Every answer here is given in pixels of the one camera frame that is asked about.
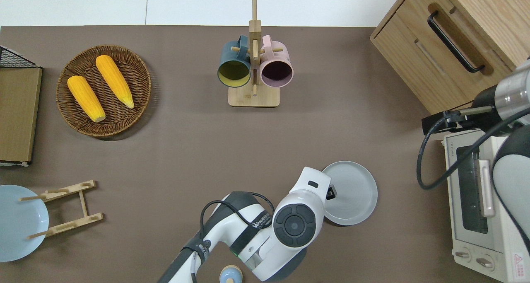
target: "wooden drawer cabinet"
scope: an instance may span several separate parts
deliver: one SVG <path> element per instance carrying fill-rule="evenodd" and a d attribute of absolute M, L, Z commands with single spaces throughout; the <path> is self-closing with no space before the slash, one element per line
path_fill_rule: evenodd
<path fill-rule="evenodd" d="M 473 100 L 528 58 L 530 2 L 397 0 L 371 41 L 434 114 Z"/>

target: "wicker basket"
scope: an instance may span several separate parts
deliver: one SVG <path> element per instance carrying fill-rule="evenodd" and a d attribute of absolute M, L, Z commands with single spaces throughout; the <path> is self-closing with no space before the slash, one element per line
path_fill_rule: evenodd
<path fill-rule="evenodd" d="M 96 67 L 95 60 L 106 54 L 114 59 L 125 81 L 129 85 L 135 107 L 130 109 L 120 102 L 106 84 Z M 98 97 L 106 118 L 93 122 L 81 109 L 74 96 L 68 90 L 68 78 L 80 75 Z M 142 59 L 127 48 L 113 45 L 92 47 L 77 55 L 65 66 L 57 83 L 57 106 L 65 121 L 77 132 L 104 138 L 130 128 L 144 113 L 151 96 L 151 76 Z"/>

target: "mug rack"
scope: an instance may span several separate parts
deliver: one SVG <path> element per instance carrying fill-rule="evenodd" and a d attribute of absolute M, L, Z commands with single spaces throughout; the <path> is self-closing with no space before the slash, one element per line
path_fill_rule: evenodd
<path fill-rule="evenodd" d="M 280 88 L 265 85 L 259 77 L 261 49 L 261 20 L 258 20 L 257 0 L 252 0 L 252 20 L 248 22 L 248 53 L 250 54 L 250 83 L 229 87 L 229 105 L 233 107 L 277 107 Z"/>

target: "mug handle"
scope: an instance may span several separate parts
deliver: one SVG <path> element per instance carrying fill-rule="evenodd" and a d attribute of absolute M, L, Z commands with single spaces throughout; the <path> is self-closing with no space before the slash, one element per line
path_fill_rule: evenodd
<path fill-rule="evenodd" d="M 237 59 L 245 60 L 246 52 L 248 51 L 248 37 L 241 35 L 237 41 L 239 45 L 239 52 L 237 53 Z"/>
<path fill-rule="evenodd" d="M 267 60 L 272 60 L 274 58 L 274 53 L 272 52 L 272 41 L 270 39 L 270 34 L 267 34 L 263 37 L 263 49 L 265 50 L 265 58 Z"/>

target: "toaster oven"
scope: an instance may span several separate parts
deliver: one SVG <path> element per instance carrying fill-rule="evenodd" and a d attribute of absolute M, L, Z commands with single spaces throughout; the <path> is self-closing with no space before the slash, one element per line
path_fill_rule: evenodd
<path fill-rule="evenodd" d="M 444 137 L 449 168 L 484 132 Z M 454 260 L 502 282 L 530 282 L 530 258 L 491 184 L 490 168 L 505 137 L 491 137 L 448 178 Z"/>

